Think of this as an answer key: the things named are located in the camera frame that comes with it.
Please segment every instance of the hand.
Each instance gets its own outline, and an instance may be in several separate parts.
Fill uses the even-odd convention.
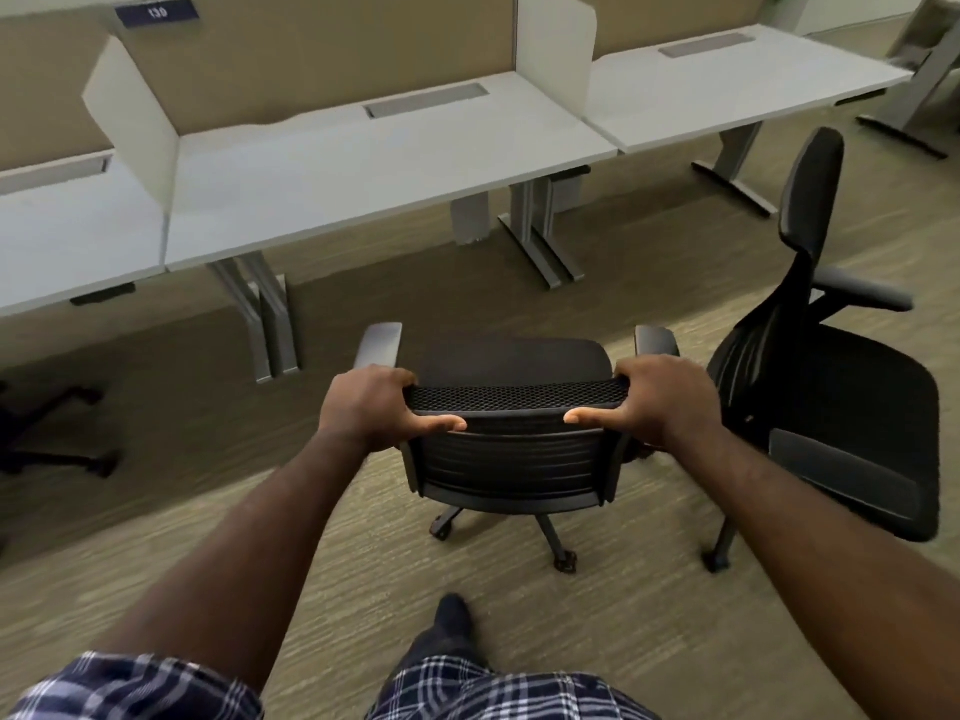
[[[669,451],[701,429],[722,425],[716,386],[694,362],[676,356],[637,356],[618,362],[616,373],[630,379],[623,404],[612,410],[570,410],[563,421],[621,432]]]
[[[334,378],[319,410],[319,431],[356,440],[367,453],[382,452],[436,432],[463,432],[460,416],[417,416],[403,390],[417,378],[405,368],[370,365]]]

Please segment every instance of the plaid shirt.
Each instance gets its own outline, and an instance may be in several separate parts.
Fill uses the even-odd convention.
[[[8,720],[260,720],[254,690],[179,659],[86,653],[32,687]],[[497,675],[432,656],[384,689],[366,720],[657,720],[590,675]]]

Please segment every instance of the desk surface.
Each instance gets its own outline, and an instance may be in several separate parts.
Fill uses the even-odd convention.
[[[116,156],[104,173],[0,196],[0,316],[163,273],[163,227]]]
[[[621,152],[635,154],[828,106],[912,76],[760,24],[730,32],[755,40],[684,57],[668,57],[664,45],[605,55],[593,63],[585,119]]]
[[[167,267],[293,242],[617,156],[616,146],[515,72],[475,83],[488,95],[386,118],[371,119],[357,103],[183,137]]]

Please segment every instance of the chair leg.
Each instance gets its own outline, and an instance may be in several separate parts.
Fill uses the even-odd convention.
[[[67,467],[86,468],[102,478],[108,478],[120,463],[120,453],[110,452],[99,458],[81,457],[79,455],[48,455],[42,452],[6,452],[0,454],[0,472],[9,475],[18,475],[30,465],[63,465]]]
[[[447,508],[446,511],[430,525],[430,535],[437,541],[446,541],[453,530],[453,520],[464,511],[463,508]]]
[[[30,410],[25,414],[16,416],[17,433],[22,434],[35,424],[41,422],[49,414],[58,410],[61,406],[71,399],[79,399],[84,404],[93,406],[104,398],[104,393],[95,388],[83,388],[82,386],[70,386],[59,396],[55,396],[45,404],[41,404],[36,409]]]
[[[717,536],[713,550],[702,554],[703,565],[710,573],[720,573],[730,568],[730,547],[737,537],[737,526],[734,521],[724,516],[723,527]]]
[[[553,568],[560,573],[576,573],[577,554],[567,550],[564,544],[560,543],[560,536],[550,522],[550,516],[536,515],[535,518],[540,530],[546,536],[546,543],[550,544],[550,550],[553,551]]]

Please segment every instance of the shoe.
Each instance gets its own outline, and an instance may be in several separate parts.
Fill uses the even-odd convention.
[[[474,617],[464,597],[458,593],[448,593],[439,600],[433,623],[451,637],[474,639]]]

